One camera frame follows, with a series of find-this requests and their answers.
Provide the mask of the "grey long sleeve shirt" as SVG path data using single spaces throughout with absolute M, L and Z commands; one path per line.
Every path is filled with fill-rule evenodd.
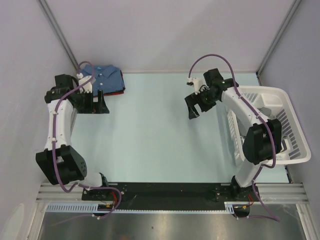
M 272 110 L 267 107 L 261 107 L 258 108 L 258 110 L 265 116 L 267 116 L 269 119 L 272 117 Z

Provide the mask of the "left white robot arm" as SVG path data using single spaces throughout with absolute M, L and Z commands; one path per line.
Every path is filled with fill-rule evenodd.
M 85 159 L 72 147 L 72 131 L 78 114 L 109 114 L 102 90 L 94 101 L 93 75 L 76 77 L 68 74 L 56 75 L 55 86 L 44 96 L 49 113 L 48 136 L 44 150 L 36 153 L 35 160 L 52 185 L 65 186 L 72 183 L 85 189 L 93 189 L 100 200 L 110 196 L 106 177 L 101 172 L 89 172 Z

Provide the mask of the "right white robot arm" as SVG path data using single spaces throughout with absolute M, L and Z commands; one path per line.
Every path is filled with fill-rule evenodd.
M 190 120 L 200 115 L 196 106 L 207 112 L 220 101 L 235 113 L 244 126 L 242 151 L 245 160 L 232 177 L 229 187 L 229 194 L 242 201 L 255 190 L 255 180 L 262 168 L 268 167 L 268 160 L 272 160 L 270 167 L 274 168 L 276 155 L 281 150 L 282 124 L 251 105 L 235 79 L 224 79 L 216 68 L 205 72 L 203 78 L 189 76 L 187 85 L 194 89 L 184 99 Z

